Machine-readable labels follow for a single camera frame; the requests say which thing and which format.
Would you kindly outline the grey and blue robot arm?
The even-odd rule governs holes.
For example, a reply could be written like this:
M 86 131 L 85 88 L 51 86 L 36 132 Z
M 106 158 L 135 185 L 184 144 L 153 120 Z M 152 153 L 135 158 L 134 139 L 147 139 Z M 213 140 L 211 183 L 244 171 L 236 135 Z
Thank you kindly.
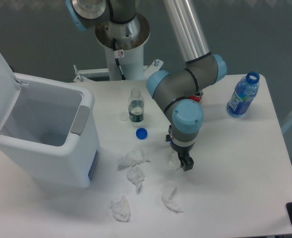
M 146 88 L 170 122 L 166 141 L 177 152 L 183 170 L 203 123 L 203 109 L 192 96 L 223 79 L 225 61 L 213 55 L 190 0 L 164 2 L 186 67 L 171 75 L 144 68 L 144 44 L 150 36 L 147 19 L 133 0 L 68 0 L 66 6 L 80 29 L 94 27 L 105 50 L 110 80 L 146 79 Z

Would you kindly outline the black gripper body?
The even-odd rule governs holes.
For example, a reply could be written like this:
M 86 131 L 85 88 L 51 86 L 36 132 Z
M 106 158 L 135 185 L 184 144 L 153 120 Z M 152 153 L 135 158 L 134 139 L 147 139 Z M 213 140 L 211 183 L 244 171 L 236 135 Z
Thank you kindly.
M 190 159 L 190 151 L 194 146 L 195 140 L 184 142 L 178 140 L 172 133 L 172 125 L 168 127 L 168 134 L 165 141 L 168 142 L 171 148 L 176 151 L 182 159 Z

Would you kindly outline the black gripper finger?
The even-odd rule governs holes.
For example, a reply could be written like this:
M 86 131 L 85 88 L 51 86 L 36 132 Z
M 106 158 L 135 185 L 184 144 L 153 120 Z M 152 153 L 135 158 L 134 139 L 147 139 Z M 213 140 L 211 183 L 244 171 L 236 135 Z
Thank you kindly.
M 193 168 L 194 161 L 189 155 L 179 155 L 180 167 L 183 171 L 188 171 Z

